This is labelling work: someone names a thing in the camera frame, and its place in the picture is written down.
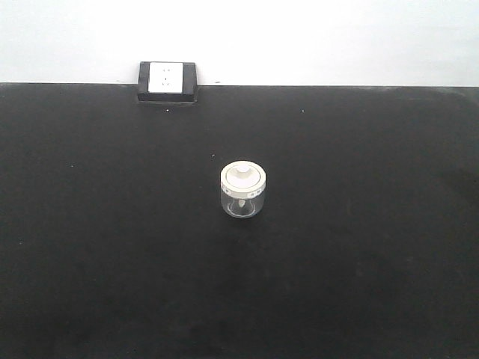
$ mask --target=jar lid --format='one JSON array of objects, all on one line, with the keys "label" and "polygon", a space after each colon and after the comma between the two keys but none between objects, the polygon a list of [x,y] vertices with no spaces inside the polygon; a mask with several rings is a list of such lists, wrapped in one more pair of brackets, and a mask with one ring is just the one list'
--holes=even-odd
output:
[{"label": "jar lid", "polygon": [[260,165],[249,161],[236,161],[223,168],[222,190],[240,200],[259,196],[266,188],[266,173]]}]

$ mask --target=table surface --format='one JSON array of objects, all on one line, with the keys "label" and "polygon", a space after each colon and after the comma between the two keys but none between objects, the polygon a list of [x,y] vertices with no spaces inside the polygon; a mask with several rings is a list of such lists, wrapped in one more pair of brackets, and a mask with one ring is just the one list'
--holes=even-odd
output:
[{"label": "table surface", "polygon": [[0,358],[479,358],[478,119],[473,88],[0,85]]}]

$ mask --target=outlet box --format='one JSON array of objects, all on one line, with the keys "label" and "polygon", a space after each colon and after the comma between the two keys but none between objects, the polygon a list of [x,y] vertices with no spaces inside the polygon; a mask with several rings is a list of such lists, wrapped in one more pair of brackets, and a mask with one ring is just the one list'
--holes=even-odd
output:
[{"label": "outlet box", "polygon": [[194,102],[196,66],[192,62],[141,62],[140,102]]}]

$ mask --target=white outlet plate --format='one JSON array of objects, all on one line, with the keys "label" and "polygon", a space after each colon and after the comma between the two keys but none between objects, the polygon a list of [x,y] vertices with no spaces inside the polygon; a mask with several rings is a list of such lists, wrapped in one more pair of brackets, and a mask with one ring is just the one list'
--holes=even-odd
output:
[{"label": "white outlet plate", "polygon": [[148,91],[154,93],[182,93],[183,62],[150,63]]}]

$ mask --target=jar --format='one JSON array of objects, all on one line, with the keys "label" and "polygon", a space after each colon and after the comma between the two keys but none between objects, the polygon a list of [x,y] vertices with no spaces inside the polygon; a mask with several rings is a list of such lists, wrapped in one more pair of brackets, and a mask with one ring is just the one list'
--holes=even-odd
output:
[{"label": "jar", "polygon": [[266,173],[249,161],[230,163],[221,173],[222,207],[235,218],[250,218],[263,208]]}]

